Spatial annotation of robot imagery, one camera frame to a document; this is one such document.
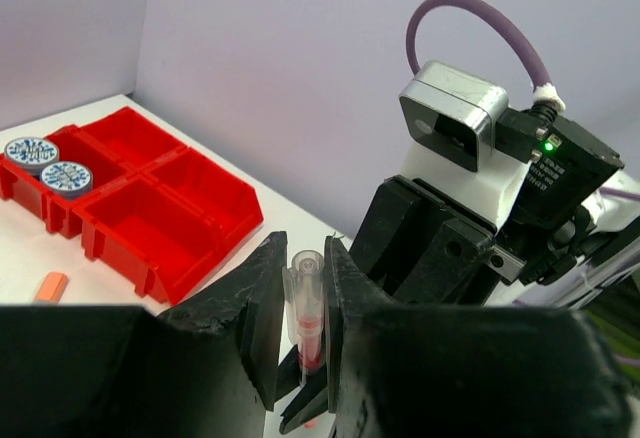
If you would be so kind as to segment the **red compartment bin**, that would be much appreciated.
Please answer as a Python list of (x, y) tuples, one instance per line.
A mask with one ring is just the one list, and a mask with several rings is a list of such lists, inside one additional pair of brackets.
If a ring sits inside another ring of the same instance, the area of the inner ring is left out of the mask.
[(87, 258), (137, 295), (177, 304), (263, 221), (255, 190), (131, 107), (33, 136), (58, 161), (87, 166), (93, 190), (67, 200), (1, 155), (1, 196), (52, 234), (79, 238)]

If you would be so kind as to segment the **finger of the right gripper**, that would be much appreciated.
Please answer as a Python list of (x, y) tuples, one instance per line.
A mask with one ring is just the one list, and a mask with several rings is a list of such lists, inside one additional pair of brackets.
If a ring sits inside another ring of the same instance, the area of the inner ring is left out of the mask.
[(307, 377), (305, 384), (281, 413), (279, 432), (289, 434), (327, 411), (327, 374), (317, 372)]
[(302, 380), (300, 354), (297, 347), (292, 347), (278, 365), (277, 400), (298, 388)]

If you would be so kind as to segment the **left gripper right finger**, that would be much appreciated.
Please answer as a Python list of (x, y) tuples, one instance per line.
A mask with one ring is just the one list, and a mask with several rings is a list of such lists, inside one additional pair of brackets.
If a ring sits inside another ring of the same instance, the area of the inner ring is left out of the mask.
[(324, 245), (328, 404), (337, 437), (628, 437), (626, 380), (590, 317), (405, 305)]

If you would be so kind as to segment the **blue patterned tape roll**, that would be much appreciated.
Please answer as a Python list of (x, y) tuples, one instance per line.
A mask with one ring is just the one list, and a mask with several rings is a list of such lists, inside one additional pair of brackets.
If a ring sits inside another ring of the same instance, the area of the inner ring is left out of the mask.
[(39, 176), (49, 165), (57, 162), (60, 152), (50, 140), (21, 137), (11, 140), (4, 148), (5, 158), (31, 176)]
[(93, 190), (94, 176), (83, 164), (58, 161), (42, 170), (40, 182), (55, 194), (67, 200), (75, 200)]

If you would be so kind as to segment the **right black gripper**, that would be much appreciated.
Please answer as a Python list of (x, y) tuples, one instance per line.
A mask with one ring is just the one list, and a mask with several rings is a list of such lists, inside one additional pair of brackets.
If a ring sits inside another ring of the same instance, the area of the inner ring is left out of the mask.
[(367, 277), (401, 303), (483, 305), (501, 275), (496, 246), (522, 258), (527, 229), (497, 231), (420, 180), (400, 175), (377, 188), (350, 248)]

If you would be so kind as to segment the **orange grey highlighter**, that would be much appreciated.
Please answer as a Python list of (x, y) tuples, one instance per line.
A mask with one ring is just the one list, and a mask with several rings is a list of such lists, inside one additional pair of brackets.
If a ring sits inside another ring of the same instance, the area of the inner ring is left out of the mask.
[(34, 302), (59, 303), (68, 283), (69, 278), (66, 274), (60, 272), (48, 273), (35, 294)]

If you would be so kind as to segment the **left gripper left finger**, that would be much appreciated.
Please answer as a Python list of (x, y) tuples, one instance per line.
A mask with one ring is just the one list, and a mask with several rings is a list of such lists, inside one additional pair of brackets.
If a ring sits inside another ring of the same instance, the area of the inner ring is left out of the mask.
[(287, 235), (182, 303), (5, 306), (5, 437), (259, 437), (276, 400)]

